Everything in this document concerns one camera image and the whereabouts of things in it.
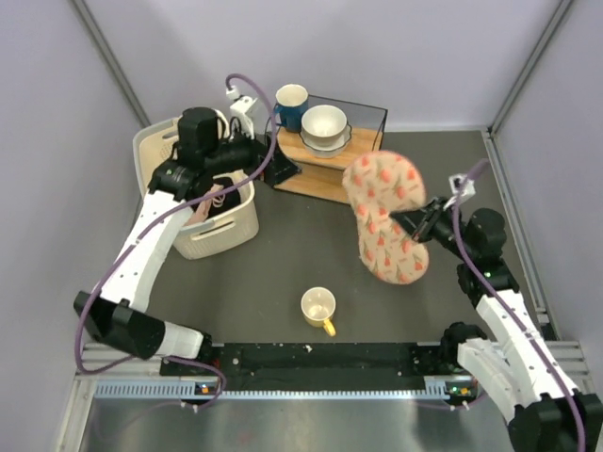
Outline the floral bra laundry bag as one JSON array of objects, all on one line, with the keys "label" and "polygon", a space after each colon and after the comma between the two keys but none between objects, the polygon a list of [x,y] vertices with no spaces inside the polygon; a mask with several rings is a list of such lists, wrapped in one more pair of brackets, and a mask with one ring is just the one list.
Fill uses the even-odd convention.
[{"label": "floral bra laundry bag", "polygon": [[363,153],[344,170],[342,186],[355,215],[365,267],[385,283],[407,285],[422,278],[430,263],[427,247],[389,217],[427,203],[413,162],[389,151]]}]

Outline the pink bra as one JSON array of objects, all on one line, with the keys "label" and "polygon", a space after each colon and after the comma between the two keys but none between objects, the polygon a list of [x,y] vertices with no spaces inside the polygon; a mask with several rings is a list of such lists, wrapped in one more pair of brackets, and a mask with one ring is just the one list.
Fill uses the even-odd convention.
[{"label": "pink bra", "polygon": [[198,223],[205,222],[209,217],[211,208],[212,207],[216,207],[216,208],[222,207],[222,205],[224,204],[225,198],[226,198],[225,195],[220,195],[218,197],[211,198],[209,200],[200,202],[196,206],[192,206],[193,214],[189,218],[188,222],[186,223],[186,226],[193,226]]}]

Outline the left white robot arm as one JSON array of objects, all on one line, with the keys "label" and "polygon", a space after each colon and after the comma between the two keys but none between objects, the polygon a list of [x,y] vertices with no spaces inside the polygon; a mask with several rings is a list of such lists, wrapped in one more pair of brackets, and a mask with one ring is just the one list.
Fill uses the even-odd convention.
[{"label": "left white robot arm", "polygon": [[257,99],[236,89],[227,95],[229,118],[193,107],[136,135],[141,210],[113,267],[73,303],[79,316],[77,359],[81,336],[88,333],[131,357],[179,357],[197,374],[211,367],[209,334],[148,315],[155,279],[170,249],[201,259],[254,238],[259,223],[253,179],[265,174],[274,184],[298,171],[273,140],[263,144],[255,138]]}]

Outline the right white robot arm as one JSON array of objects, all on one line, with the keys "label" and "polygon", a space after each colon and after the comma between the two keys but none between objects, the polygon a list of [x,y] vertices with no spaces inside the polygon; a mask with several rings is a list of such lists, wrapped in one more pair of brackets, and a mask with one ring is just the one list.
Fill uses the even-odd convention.
[{"label": "right white robot arm", "polygon": [[434,198],[390,217],[417,243],[431,240],[461,259],[458,283],[494,338],[456,322],[444,332],[440,362],[468,371],[494,402],[516,451],[594,451],[602,431],[602,402],[562,370],[531,320],[519,285],[503,259],[503,216],[490,208],[462,221],[462,198]]}]

